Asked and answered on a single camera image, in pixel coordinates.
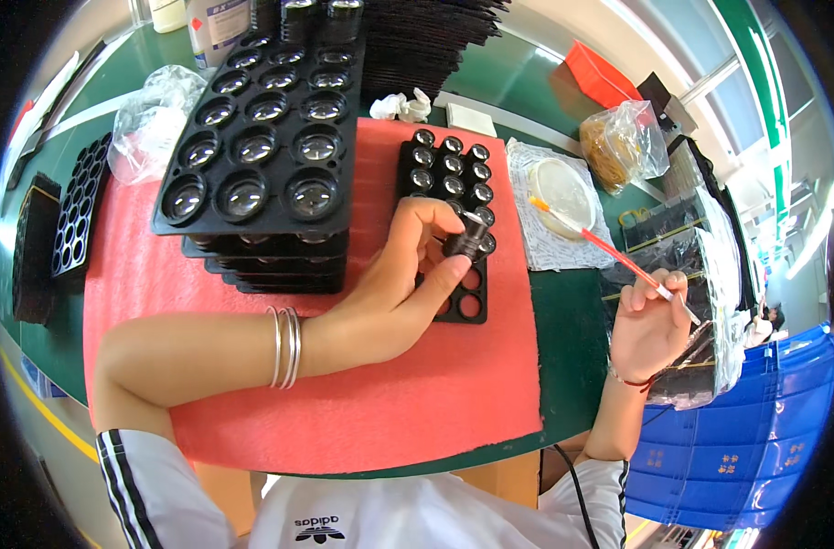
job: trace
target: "yellow floor line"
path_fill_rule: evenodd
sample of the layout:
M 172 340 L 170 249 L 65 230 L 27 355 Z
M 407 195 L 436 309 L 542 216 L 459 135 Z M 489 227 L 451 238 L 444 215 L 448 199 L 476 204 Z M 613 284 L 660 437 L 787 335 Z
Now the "yellow floor line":
M 45 418 L 48 420 L 49 423 L 54 425 L 54 428 L 60 431 L 60 433 L 69 440 L 76 448 L 79 449 L 84 455 L 88 456 L 94 463 L 99 463 L 99 460 L 96 456 L 96 450 L 94 446 L 89 445 L 85 441 L 82 440 L 82 437 L 75 434 L 72 429 L 67 427 L 67 425 L 61 422 L 56 415 L 54 415 L 49 409 L 48 406 L 45 405 L 45 402 L 41 401 L 36 393 L 32 391 L 30 386 L 28 386 L 27 382 L 21 378 L 20 375 L 17 374 L 15 367 L 11 365 L 11 360 L 9 360 L 8 356 L 6 356 L 5 351 L 0 346 L 0 357 L 3 359 L 3 366 L 5 366 L 6 370 L 9 371 L 11 377 L 15 380 L 17 386 L 21 389 L 27 399 L 32 402 L 32 404 L 38 409 L 39 413 L 44 415 Z
M 634 529 L 634 531 L 633 531 L 633 532 L 631 532 L 630 534 L 628 534 L 628 537 L 626 537 L 626 538 L 624 539 L 624 543 L 628 543 L 629 541 L 631 541 L 631 539 L 633 539 L 633 537 L 634 537 L 636 534 L 640 533 L 640 531 L 641 531 L 643 528 L 645 528 L 646 526 L 648 526 L 648 525 L 649 525 L 649 522 L 650 522 L 650 520 L 649 520 L 649 519 L 646 519 L 646 520 L 642 521 L 642 524 L 640 524 L 639 526 L 637 526 L 637 527 Z

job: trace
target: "left hand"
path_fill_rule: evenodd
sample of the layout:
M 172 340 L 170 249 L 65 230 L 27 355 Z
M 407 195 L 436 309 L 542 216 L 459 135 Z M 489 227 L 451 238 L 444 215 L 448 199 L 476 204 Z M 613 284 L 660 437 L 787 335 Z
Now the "left hand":
M 621 289 L 609 354 L 622 379 L 642 383 L 671 364 L 686 347 L 691 319 L 686 311 L 686 275 L 658 269 L 652 278 L 674 295 L 668 302 L 637 278 Z
M 466 256 L 444 258 L 433 236 L 462 233 L 463 222 L 441 200 L 402 199 L 386 246 L 357 287 L 302 326 L 302 367 L 313 375 L 376 364 L 410 349 L 471 268 Z M 417 271 L 426 277 L 414 289 Z

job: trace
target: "red brush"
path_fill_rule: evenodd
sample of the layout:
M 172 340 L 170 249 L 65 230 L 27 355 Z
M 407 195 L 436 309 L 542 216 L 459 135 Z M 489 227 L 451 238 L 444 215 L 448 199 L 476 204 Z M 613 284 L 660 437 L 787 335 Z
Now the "red brush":
M 622 254 L 622 253 L 621 253 L 620 251 L 618 251 L 617 249 L 613 248 L 613 247 L 612 247 L 612 246 L 611 246 L 608 242 L 606 242 L 606 241 L 604 241 L 603 239 L 599 238 L 597 235 L 595 235 L 595 234 L 594 234 L 594 233 L 592 233 L 591 231 L 587 230 L 585 227 L 583 227 L 583 226 L 576 226 L 576 225 L 575 225 L 575 223 L 573 223 L 573 222 L 572 222 L 572 220 L 570 220 L 569 218 L 567 218 L 565 215 L 560 214 L 560 213 L 558 213 L 558 212 L 556 212 L 556 211 L 552 210 L 552 209 L 551 209 L 551 206 L 549 206 L 548 204 L 546 204 L 546 203 L 545 203 L 543 200 L 541 200 L 541 199 L 538 199 L 538 198 L 536 198 L 536 197 L 534 197 L 534 196 L 531 196 L 531 197 L 529 198 L 529 203 L 531 203 L 531 204 L 532 204 L 532 205 L 534 205 L 535 207 L 539 208 L 539 209 L 540 209 L 540 210 L 542 210 L 543 212 L 546 212 L 546 213 L 548 213 L 548 214 L 553 215 L 553 216 L 555 217 L 555 219 L 557 219 L 558 221 L 560 221 L 561 223 L 563 223 L 564 225 L 566 225 L 566 227 L 567 227 L 567 228 L 569 228 L 571 231 L 573 231 L 573 232 L 575 232 L 575 233 L 579 233 L 581 236 L 583 236 L 583 237 L 585 238 L 585 240 L 587 240 L 588 242 L 590 242 L 590 243 L 594 244 L 594 245 L 595 245 L 595 246 L 597 246 L 598 248 L 600 248 L 600 249 L 602 249 L 603 251 L 605 251 L 606 253 L 608 253 L 608 254 L 609 254 L 610 256 L 612 256 L 613 258 L 615 258 L 615 259 L 617 259 L 618 261 L 620 261 L 620 262 L 621 262 L 622 264 L 624 264 L 624 266 L 626 266 L 628 269 L 633 270 L 633 271 L 634 271 L 634 273 L 635 273 L 635 274 L 636 274 L 636 275 L 637 275 L 640 279 L 643 279 L 643 280 L 645 280 L 646 282 L 648 282 L 648 283 L 649 283 L 649 285 L 650 285 L 652 288 L 654 288 L 654 289 L 655 289 L 655 291 L 657 291 L 657 292 L 660 294 L 660 296 L 661 296 L 662 298 L 664 298 L 664 299 L 665 299 L 665 300 L 667 300 L 667 301 L 673 301 L 673 300 L 674 300 L 674 295 L 670 292 L 670 290 L 668 290 L 667 288 L 665 288 L 665 287 L 664 287 L 664 285 L 662 285 L 662 284 L 661 284 L 658 280 L 654 280 L 654 279 L 652 278 L 652 275 L 650 275 L 650 274 L 649 274 L 648 272 L 646 272 L 645 270 L 640 269 L 639 265 L 635 264 L 633 261 L 631 261 L 631 259 L 630 259 L 630 258 L 628 258 L 628 257 L 627 257 L 627 256 L 625 256 L 624 254 Z M 694 323 L 696 326 L 699 326 L 699 325 L 700 325 L 700 320 L 698 320 L 697 316 L 695 316 L 695 314 L 691 312 L 691 309 L 689 309 L 688 307 L 686 307 L 686 311 L 688 311 L 688 316 L 689 316 L 689 317 L 691 317 L 691 321 L 692 321 L 692 323 Z

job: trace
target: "cable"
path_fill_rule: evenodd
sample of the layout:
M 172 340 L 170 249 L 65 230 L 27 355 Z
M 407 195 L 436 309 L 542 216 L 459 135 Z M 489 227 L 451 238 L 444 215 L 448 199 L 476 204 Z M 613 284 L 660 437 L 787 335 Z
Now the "cable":
M 581 493 L 581 487 L 578 485 L 578 477 L 576 477 L 576 467 L 570 461 L 570 457 L 566 455 L 566 452 L 560 449 L 560 446 L 554 445 L 554 449 L 557 450 L 557 453 L 560 454 L 560 457 L 564 459 L 566 462 L 566 466 L 570 468 L 570 475 L 572 476 L 572 483 L 576 485 L 576 495 L 578 496 L 578 507 L 582 510 L 582 518 L 585 519 L 585 530 L 587 531 L 587 537 L 591 540 L 591 547 L 593 549 L 599 549 L 599 543 L 597 543 L 597 536 L 593 533 L 593 526 L 591 525 L 591 519 L 587 516 L 587 507 L 585 507 L 585 497 Z
M 669 410 L 669 409 L 671 409 L 671 408 L 673 408 L 673 407 L 674 407 L 674 405 L 673 405 L 673 404 L 668 404 L 668 405 L 667 405 L 667 408 L 665 408 L 665 409 L 661 410 L 660 412 L 658 412 L 658 414 L 657 414 L 657 415 L 655 415 L 652 419 L 648 419 L 648 420 L 646 420 L 646 422 L 645 422 L 645 423 L 643 423 L 643 424 L 642 424 L 642 426 L 643 426 L 643 427 L 645 427 L 645 426 L 646 426 L 646 425 L 648 425 L 649 423 L 652 423 L 653 421 L 655 421 L 656 419 L 658 419 L 660 416 L 664 415 L 664 412 L 666 412 L 667 410 Z

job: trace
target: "blue plastic crate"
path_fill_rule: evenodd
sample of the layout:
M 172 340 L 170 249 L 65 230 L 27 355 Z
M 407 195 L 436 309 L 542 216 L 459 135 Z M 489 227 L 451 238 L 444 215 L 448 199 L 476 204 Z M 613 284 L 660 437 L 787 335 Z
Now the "blue plastic crate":
M 834 338 L 820 325 L 746 351 L 739 382 L 703 408 L 646 407 L 628 511 L 722 531 L 765 527 L 818 442 L 833 390 Z

